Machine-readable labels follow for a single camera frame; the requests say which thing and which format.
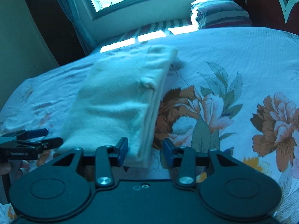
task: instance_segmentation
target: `striped pillowcase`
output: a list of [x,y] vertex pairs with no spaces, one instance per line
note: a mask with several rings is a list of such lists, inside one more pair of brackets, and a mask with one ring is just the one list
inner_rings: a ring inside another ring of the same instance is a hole
[[252,26],[248,12],[233,0],[196,0],[191,10],[201,29]]
[[192,25],[191,19],[176,19],[167,20],[163,22],[157,22],[153,24],[147,24],[137,29],[131,30],[125,34],[118,35],[112,38],[108,38],[101,43],[101,46],[110,45],[113,43],[121,42],[131,38],[137,38],[140,35],[156,32],[162,30],[167,36],[172,35],[168,28],[177,28],[182,26]]

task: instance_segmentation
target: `screw head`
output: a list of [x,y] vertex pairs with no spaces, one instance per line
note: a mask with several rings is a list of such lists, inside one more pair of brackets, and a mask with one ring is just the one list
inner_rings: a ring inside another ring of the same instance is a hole
[[143,184],[143,185],[141,185],[141,188],[143,188],[143,189],[148,189],[150,186],[148,185],[148,184]]
[[97,183],[100,185],[108,185],[112,182],[112,179],[108,177],[100,177],[97,179]]
[[179,182],[181,184],[188,185],[188,184],[192,184],[194,182],[194,179],[191,177],[181,177],[179,179]]

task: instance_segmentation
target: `white bedsheet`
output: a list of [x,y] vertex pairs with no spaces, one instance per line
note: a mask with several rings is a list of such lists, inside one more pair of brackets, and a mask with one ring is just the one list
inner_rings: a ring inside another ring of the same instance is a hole
[[[169,174],[159,160],[159,139],[164,137],[197,151],[218,148],[285,183],[284,202],[276,217],[297,224],[299,36],[268,28],[220,28],[159,38],[148,44],[177,47],[184,67],[173,65],[167,77],[151,166],[130,168],[125,178],[175,176],[175,171]],[[49,137],[59,136],[92,61],[105,55],[96,53],[26,80],[0,113],[0,134],[47,128]],[[213,145],[198,144],[203,135],[212,137]],[[51,154],[44,155],[40,162],[51,159]],[[197,181],[205,178],[203,169],[198,169]],[[3,223],[14,217],[9,205],[1,210]]]

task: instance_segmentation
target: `folded white towel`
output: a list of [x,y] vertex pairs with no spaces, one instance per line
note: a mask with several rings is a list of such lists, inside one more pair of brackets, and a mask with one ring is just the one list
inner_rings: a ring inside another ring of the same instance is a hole
[[174,47],[146,46],[97,61],[62,129],[64,144],[55,152],[95,151],[126,136],[124,165],[148,167],[164,82],[177,53]]

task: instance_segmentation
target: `wooden headboard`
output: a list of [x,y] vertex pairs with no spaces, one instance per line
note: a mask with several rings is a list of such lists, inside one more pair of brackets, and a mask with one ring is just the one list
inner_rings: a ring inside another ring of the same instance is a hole
[[279,29],[299,35],[299,0],[235,0],[254,26]]

